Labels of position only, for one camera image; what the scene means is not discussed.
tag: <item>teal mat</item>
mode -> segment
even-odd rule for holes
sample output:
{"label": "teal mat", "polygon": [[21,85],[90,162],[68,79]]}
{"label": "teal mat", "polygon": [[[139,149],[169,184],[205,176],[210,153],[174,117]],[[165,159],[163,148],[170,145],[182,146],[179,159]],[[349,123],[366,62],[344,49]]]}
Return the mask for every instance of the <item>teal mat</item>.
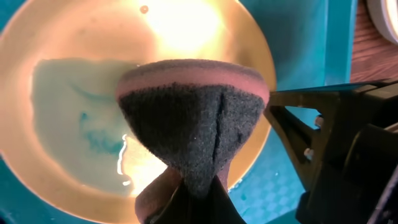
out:
{"label": "teal mat", "polygon": [[[0,30],[23,0],[0,0]],[[279,90],[349,81],[356,0],[242,0],[267,37]],[[307,124],[316,112],[293,110]],[[0,217],[9,224],[89,224],[30,193],[0,159]],[[271,131],[255,165],[230,191],[248,224],[296,224],[302,185]]]}

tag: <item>black clamp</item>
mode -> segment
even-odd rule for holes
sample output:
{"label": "black clamp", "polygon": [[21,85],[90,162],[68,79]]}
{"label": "black clamp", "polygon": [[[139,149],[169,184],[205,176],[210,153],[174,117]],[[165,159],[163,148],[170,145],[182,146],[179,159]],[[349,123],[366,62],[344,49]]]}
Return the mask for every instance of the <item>black clamp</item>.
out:
{"label": "black clamp", "polygon": [[[319,128],[307,126],[286,106],[318,110]],[[273,92],[265,116],[306,191],[296,212],[300,223],[393,222],[398,80]]]}

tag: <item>water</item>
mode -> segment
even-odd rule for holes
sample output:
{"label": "water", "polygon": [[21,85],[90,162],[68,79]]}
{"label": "water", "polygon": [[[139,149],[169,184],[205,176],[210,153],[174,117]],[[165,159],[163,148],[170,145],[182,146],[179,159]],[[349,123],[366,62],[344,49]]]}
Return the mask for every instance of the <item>water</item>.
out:
{"label": "water", "polygon": [[120,76],[137,65],[71,58],[44,60],[32,83],[34,127],[46,152],[82,185],[127,196],[123,174],[126,136],[134,138],[114,91]]}

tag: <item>screw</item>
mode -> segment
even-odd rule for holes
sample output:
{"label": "screw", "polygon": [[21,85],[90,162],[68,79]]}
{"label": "screw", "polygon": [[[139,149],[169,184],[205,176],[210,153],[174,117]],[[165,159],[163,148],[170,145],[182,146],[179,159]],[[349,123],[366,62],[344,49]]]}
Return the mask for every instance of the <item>screw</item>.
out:
{"label": "screw", "polygon": [[323,125],[323,116],[322,115],[318,115],[315,118],[315,126],[318,127],[318,128],[321,128],[322,125]]}
{"label": "screw", "polygon": [[304,150],[304,156],[305,156],[308,160],[312,160],[312,157],[313,157],[313,149],[306,148],[306,149]]}

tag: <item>wooden surface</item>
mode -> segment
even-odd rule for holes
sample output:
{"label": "wooden surface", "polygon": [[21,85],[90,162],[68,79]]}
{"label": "wooden surface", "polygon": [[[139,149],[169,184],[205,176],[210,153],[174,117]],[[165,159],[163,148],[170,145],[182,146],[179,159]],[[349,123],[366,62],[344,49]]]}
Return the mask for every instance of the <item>wooden surface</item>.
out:
{"label": "wooden surface", "polygon": [[351,66],[351,81],[398,78],[398,46],[373,25],[364,0],[359,0]]}

